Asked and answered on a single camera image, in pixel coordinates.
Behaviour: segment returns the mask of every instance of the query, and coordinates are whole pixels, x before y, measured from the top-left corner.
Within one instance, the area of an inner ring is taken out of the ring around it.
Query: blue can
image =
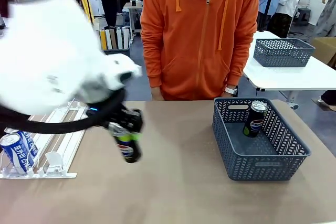
[[[22,138],[24,144],[26,145],[27,149],[30,150],[30,154],[31,156],[34,158],[36,157],[37,153],[38,153],[38,149],[34,143],[33,138],[30,136],[31,133],[26,132],[26,131],[19,131],[19,130],[15,130],[12,128],[6,128],[5,129],[6,133],[17,133],[20,135],[20,137]]]
[[[0,146],[20,174],[25,174],[32,168],[34,161],[28,155],[28,149],[23,138],[18,133],[9,133],[0,139]]]

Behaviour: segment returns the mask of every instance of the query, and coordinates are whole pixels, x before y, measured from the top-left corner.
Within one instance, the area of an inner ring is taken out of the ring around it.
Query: cardboard box
[[[335,67],[336,38],[316,38],[311,45],[315,47],[312,56],[332,68]]]

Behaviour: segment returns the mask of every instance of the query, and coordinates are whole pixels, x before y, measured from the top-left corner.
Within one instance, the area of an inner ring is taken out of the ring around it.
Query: small white table
[[[135,31],[135,27],[134,27],[134,14],[138,9],[143,9],[143,3],[142,1],[136,1],[135,6],[132,6],[131,2],[128,2],[124,5],[125,9],[129,10],[129,15],[130,15],[130,29],[131,29],[131,43],[133,43],[133,39],[134,39],[134,34],[136,33]]]
[[[278,39],[269,31],[254,34],[244,68],[248,81],[261,91],[290,91],[287,102],[298,108],[295,99],[301,90],[336,90],[336,71],[313,56],[304,68],[265,68],[254,58],[256,39]]]

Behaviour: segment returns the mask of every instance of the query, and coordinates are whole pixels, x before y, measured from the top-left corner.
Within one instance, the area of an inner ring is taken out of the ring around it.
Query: white watch strap
[[[229,93],[229,94],[236,94],[237,89],[230,89],[230,88],[226,87],[224,91],[226,93]]]

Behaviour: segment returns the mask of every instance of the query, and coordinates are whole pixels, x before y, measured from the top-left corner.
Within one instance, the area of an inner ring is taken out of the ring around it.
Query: pepsi logo
[[[118,148],[121,151],[122,155],[125,157],[132,156],[133,154],[133,148],[129,146],[118,144]]]
[[[263,122],[264,120],[263,119],[259,119],[259,120],[254,120],[254,121],[252,121],[251,122],[251,130],[253,130],[253,131],[259,131],[260,130],[260,128],[261,128],[261,126],[262,126],[262,122]]]

